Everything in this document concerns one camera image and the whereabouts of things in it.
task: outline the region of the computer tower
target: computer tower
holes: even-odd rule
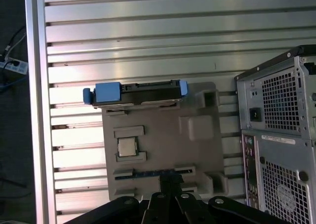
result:
[[[314,223],[316,45],[293,48],[238,76],[247,204]]]

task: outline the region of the blue drive handle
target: blue drive handle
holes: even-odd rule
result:
[[[92,93],[90,91],[90,88],[84,88],[82,92],[83,92],[83,102],[85,104],[92,104]]]

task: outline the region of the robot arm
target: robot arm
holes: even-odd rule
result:
[[[257,209],[227,197],[216,196],[208,203],[182,192],[181,175],[159,177],[160,192],[140,203],[133,197],[120,197],[67,224],[287,224]]]

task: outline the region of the label sticker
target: label sticker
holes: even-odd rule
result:
[[[277,142],[295,145],[295,140],[293,139],[287,139],[287,138],[276,137],[276,136],[265,136],[265,135],[262,135],[261,138],[264,140],[277,141]]]

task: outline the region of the cable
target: cable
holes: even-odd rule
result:
[[[16,81],[14,81],[14,82],[11,82],[11,83],[9,83],[9,84],[7,84],[7,85],[5,85],[5,86],[0,86],[0,88],[7,88],[7,87],[10,87],[10,86],[12,86],[12,85],[14,85],[14,84],[16,84],[16,83],[19,83],[19,82],[25,80],[26,78],[27,78],[27,76],[24,76],[24,77],[22,77],[22,78],[20,78],[20,79],[18,79],[18,80],[16,80]]]
[[[14,33],[14,35],[11,37],[7,47],[4,49],[3,53],[2,53],[2,56],[3,58],[6,56],[7,54],[7,51],[9,51],[9,49],[11,48],[11,45],[13,44],[13,41],[15,39],[15,37],[22,31],[26,29],[26,25],[23,25],[17,32]]]
[[[8,45],[11,45],[13,43],[14,38],[24,29],[26,29],[26,25],[23,25],[20,29],[18,29],[17,32],[14,33],[14,35],[11,37]]]
[[[21,42],[24,40],[25,37],[26,37],[26,33],[22,36],[22,38],[20,38],[20,40],[19,40],[18,42],[16,42],[15,45],[13,45],[13,46],[10,48],[10,50],[9,50],[9,51],[6,53],[6,55],[5,55],[5,59],[9,58],[10,53],[12,52],[12,50],[13,50],[19,43],[21,43]]]

